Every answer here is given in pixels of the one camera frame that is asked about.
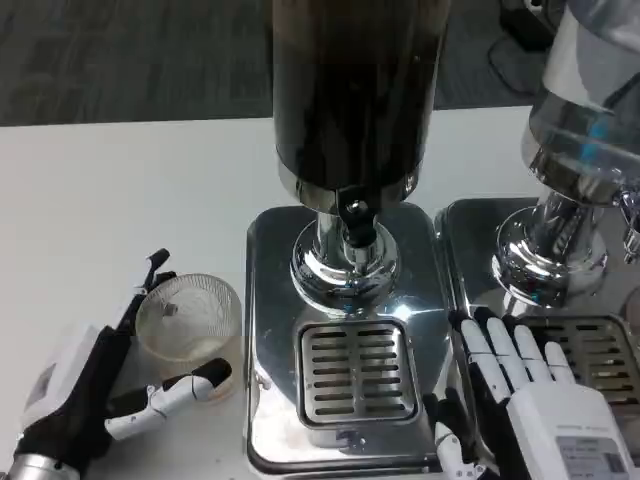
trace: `clear plastic tank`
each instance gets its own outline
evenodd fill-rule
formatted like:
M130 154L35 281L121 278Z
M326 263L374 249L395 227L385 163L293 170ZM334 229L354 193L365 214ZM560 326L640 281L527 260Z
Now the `clear plastic tank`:
M579 202L608 204L640 183L640 53L630 41L634 32L640 38L640 19L637 8L630 9L624 25L617 16L616 24L594 30L596 24L607 27L600 13L589 29L576 18L593 20L584 5L569 2L565 11L523 155L554 190ZM615 42L622 29L626 41Z

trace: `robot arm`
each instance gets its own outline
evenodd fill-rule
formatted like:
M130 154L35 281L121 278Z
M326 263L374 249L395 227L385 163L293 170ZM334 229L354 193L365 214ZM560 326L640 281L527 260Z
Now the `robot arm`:
M168 258L169 252L162 249L147 259L144 282L136 287L115 329L98 330L82 323L61 338L27 400L9 478L78 480L114 439L159 426L177 410L205 401L229 377L229 364L215 359L191 374L109 403L135 335L138 308L149 292L176 276L170 271L157 273Z
M481 429L502 478L630 478L633 462L609 405L596 390L576 384L558 344L547 343L543 357L528 327L509 332L493 316L465 318L457 328L484 417ZM460 441L445 423L436 424L435 434L448 478L493 475L464 462Z

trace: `dark liquid container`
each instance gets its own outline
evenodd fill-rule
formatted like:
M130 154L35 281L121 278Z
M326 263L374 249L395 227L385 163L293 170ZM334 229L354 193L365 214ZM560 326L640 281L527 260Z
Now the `dark liquid container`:
M271 0L282 163L327 190L380 190L420 164L449 0Z

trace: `white plastic casing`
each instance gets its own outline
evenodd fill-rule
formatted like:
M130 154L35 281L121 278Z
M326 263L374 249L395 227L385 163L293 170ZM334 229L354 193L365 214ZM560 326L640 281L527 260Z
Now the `white plastic casing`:
M67 401L99 333L96 327L84 323L75 324L63 332L31 389L21 419L23 430L52 414Z
M507 411L532 480L633 478L631 457L600 392L577 384L530 383L513 395ZM593 439L593 446L584 439ZM605 471L604 453L613 450L626 472Z

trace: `clear plastic cup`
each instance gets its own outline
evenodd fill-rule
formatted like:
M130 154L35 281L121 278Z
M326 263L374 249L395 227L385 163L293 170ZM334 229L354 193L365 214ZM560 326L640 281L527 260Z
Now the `clear plastic cup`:
M221 357L233 373L211 396L226 398L240 383L242 310L233 288L204 274L169 280L144 299L136 336L163 379L190 373Z

